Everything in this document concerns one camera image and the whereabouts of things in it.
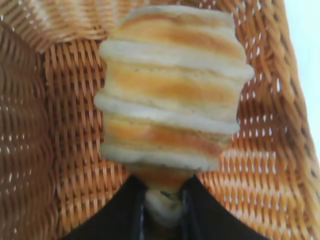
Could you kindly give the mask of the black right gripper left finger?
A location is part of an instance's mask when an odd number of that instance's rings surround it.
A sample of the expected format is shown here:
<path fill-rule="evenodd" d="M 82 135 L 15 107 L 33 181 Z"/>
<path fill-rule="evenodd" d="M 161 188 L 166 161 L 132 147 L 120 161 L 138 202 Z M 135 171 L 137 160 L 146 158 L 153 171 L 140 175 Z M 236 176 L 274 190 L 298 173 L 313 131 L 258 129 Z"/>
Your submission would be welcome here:
<path fill-rule="evenodd" d="M 146 240 L 146 186 L 130 176 L 112 199 L 63 240 Z"/>

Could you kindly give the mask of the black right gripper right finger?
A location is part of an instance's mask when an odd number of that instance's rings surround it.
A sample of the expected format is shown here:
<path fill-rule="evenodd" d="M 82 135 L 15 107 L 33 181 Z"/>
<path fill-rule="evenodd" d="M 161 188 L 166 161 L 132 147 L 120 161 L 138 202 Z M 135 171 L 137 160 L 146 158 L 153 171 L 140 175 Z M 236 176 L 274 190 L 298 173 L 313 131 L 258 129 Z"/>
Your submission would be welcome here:
<path fill-rule="evenodd" d="M 266 240 L 226 210 L 194 175 L 180 191 L 178 240 Z"/>

